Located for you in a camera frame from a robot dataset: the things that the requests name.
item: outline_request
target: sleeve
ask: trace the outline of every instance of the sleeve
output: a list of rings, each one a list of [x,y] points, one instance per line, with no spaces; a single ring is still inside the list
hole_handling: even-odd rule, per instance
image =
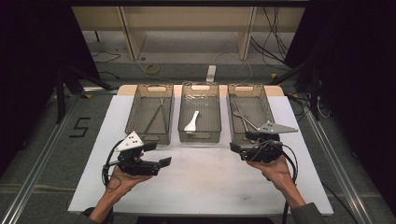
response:
[[[324,217],[314,203],[291,209],[296,224],[325,224]]]
[[[97,222],[90,220],[88,217],[81,213],[78,215],[75,224],[97,224]]]

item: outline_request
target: gray floor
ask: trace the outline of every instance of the gray floor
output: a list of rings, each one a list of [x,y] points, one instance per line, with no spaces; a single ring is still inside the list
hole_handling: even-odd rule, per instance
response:
[[[237,55],[237,46],[232,33],[152,33],[146,39],[138,62],[142,65],[158,64],[160,73],[155,76],[167,80],[155,79],[146,77],[140,66],[129,59],[122,34],[99,32],[100,43],[96,42],[94,32],[84,32],[84,35],[92,54],[102,50],[120,54],[120,57],[111,63],[97,63],[99,71],[112,72],[120,77],[120,79],[116,79],[110,74],[101,74],[102,80],[113,86],[145,82],[177,84],[184,79],[204,81],[207,67],[213,63],[218,66],[215,81],[224,84],[241,82],[250,77],[249,66],[252,72],[252,78],[249,82],[267,83],[271,80],[271,74],[282,75],[285,73],[283,70],[266,65],[266,63],[269,63],[272,66],[281,66],[269,59],[265,63],[262,56],[255,52],[253,48],[249,51],[247,61],[241,62],[235,59],[232,55]],[[255,34],[255,38],[261,41],[264,40],[264,37],[263,34]],[[292,34],[284,34],[282,37],[285,38],[285,43],[292,40]],[[274,42],[269,44],[269,48],[272,52],[277,52]],[[216,59],[221,52],[230,52],[232,55],[224,53]],[[94,57],[97,62],[105,62],[112,58],[114,58],[114,55],[105,53]],[[294,92],[294,81],[295,77],[281,84],[285,93]],[[94,86],[87,81],[82,81],[82,84],[86,87]],[[76,219],[77,215],[68,213],[67,207],[73,198],[74,189],[78,185],[90,156],[111,97],[111,93],[93,93],[78,99],[32,195],[22,210],[18,223],[73,223]],[[290,104],[295,114],[302,112],[298,104],[293,101],[290,101]],[[51,98],[40,121],[35,126],[29,139],[26,140],[26,148],[18,153],[18,156],[0,179],[0,212],[2,215],[6,213],[19,192],[20,186],[34,167],[35,161],[39,158],[52,130],[55,128],[56,116],[56,99]],[[78,118],[90,118],[80,122],[80,126],[89,129],[83,138],[70,138],[70,135],[82,133],[82,130],[74,130]],[[320,179],[335,191],[336,195],[345,204],[348,204],[320,142],[312,130],[308,116],[296,116],[296,119],[299,120],[300,130]],[[373,223],[396,223],[394,215],[365,173],[359,160],[352,156],[347,140],[334,116],[327,119],[322,117],[320,124],[327,133],[334,151],[336,151],[354,188],[363,200]],[[328,223],[354,223],[334,196],[329,191],[326,190],[326,192],[334,208],[334,214],[326,217]],[[135,223],[135,221],[136,217],[116,216],[115,223]],[[273,217],[273,221],[281,223],[281,218]],[[293,223],[291,218],[288,219],[288,223]]]

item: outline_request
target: plastic container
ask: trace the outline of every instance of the plastic container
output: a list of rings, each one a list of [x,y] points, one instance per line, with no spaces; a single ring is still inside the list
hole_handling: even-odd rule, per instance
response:
[[[169,145],[173,92],[173,85],[138,85],[125,132],[135,131],[143,142]]]
[[[186,132],[195,111],[196,130]],[[184,82],[181,91],[180,116],[178,120],[180,142],[217,143],[221,132],[219,85],[217,83]]]
[[[246,139],[245,132],[257,132],[252,125],[261,127],[268,120],[274,122],[274,117],[268,103],[262,84],[230,84],[228,85],[227,105],[229,108],[232,142],[237,145],[253,145],[254,141]]]

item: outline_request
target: white plastic piece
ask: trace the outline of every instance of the white plastic piece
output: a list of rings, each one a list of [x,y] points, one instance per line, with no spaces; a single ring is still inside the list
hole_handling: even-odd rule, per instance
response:
[[[195,121],[197,120],[198,114],[199,114],[199,111],[195,110],[190,123],[184,128],[185,132],[195,132],[196,131],[197,127],[195,126]]]
[[[207,70],[206,82],[213,82],[215,80],[215,74],[216,74],[216,66],[209,65],[209,69]]]
[[[137,135],[136,132],[130,133],[116,148],[114,148],[114,151],[120,152],[136,147],[142,147],[145,145],[140,139],[139,135]]]

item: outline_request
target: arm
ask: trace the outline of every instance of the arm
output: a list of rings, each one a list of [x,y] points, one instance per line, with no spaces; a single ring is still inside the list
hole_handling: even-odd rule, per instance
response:
[[[118,165],[114,166],[106,191],[91,212],[89,220],[81,215],[76,223],[102,223],[114,204],[138,183],[150,178],[152,178],[151,175],[127,175],[120,170]]]
[[[306,204],[300,191],[293,183],[286,158],[279,157],[270,163],[247,161],[247,164],[262,171],[262,175],[273,182],[276,189],[282,192],[290,206],[296,223],[325,223],[323,216],[313,203]]]

